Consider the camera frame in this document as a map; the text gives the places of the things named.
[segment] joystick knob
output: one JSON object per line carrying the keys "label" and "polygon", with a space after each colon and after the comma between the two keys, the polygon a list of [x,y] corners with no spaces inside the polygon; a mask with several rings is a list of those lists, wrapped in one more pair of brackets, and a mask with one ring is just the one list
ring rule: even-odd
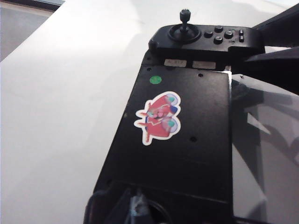
{"label": "joystick knob", "polygon": [[188,24],[191,12],[188,9],[183,9],[179,13],[179,18],[182,24],[174,25],[168,32],[168,36],[178,42],[190,43],[200,38],[201,31],[197,26]]}
{"label": "joystick knob", "polygon": [[188,32],[187,22],[190,20],[191,12],[188,9],[183,9],[179,13],[179,18],[182,21],[182,26],[180,28],[180,31],[183,33]]}

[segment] cartoon character sticker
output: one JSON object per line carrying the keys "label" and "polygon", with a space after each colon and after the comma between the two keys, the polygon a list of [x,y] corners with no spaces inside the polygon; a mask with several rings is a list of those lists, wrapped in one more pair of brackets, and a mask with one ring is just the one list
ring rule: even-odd
{"label": "cartoon character sticker", "polygon": [[172,91],[159,94],[146,101],[143,110],[136,112],[141,119],[134,125],[142,129],[142,142],[148,146],[153,139],[167,140],[179,132],[181,123],[177,115],[181,111],[179,95]]}

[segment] controller button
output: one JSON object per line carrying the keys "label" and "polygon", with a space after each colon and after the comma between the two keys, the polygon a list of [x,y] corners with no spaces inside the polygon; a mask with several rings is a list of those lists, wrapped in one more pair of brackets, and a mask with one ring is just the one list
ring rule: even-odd
{"label": "controller button", "polygon": [[223,41],[223,38],[222,38],[221,36],[216,36],[216,37],[214,38],[214,43],[215,43],[215,44],[221,44],[222,41]]}
{"label": "controller button", "polygon": [[221,33],[223,31],[223,26],[216,26],[215,27],[215,32],[216,33]]}
{"label": "controller button", "polygon": [[239,41],[244,42],[244,36],[239,36]]}
{"label": "controller button", "polygon": [[213,31],[206,30],[204,35],[205,35],[206,38],[210,38],[211,36],[213,36]]}
{"label": "controller button", "polygon": [[230,39],[230,38],[232,38],[233,37],[233,32],[231,31],[231,30],[228,30],[228,31],[226,31],[225,33],[224,33],[224,37],[226,38],[226,39]]}

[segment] white surface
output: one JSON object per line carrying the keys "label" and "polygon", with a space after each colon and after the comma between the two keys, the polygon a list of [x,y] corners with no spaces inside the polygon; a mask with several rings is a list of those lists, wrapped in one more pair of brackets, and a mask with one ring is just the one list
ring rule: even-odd
{"label": "white surface", "polygon": [[191,23],[248,27],[284,10],[259,0],[70,0],[1,63],[1,223],[83,222],[148,40],[182,8]]}

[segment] circular opening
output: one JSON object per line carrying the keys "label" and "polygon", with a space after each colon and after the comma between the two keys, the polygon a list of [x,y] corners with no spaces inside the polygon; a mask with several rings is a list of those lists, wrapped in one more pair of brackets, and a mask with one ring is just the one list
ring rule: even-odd
{"label": "circular opening", "polygon": [[171,224],[171,220],[165,209],[157,203],[148,200],[149,211],[154,222],[157,224]]}
{"label": "circular opening", "polygon": [[190,141],[191,141],[191,142],[196,142],[196,141],[197,141],[197,138],[194,137],[194,136],[192,136],[192,137],[190,138]]}

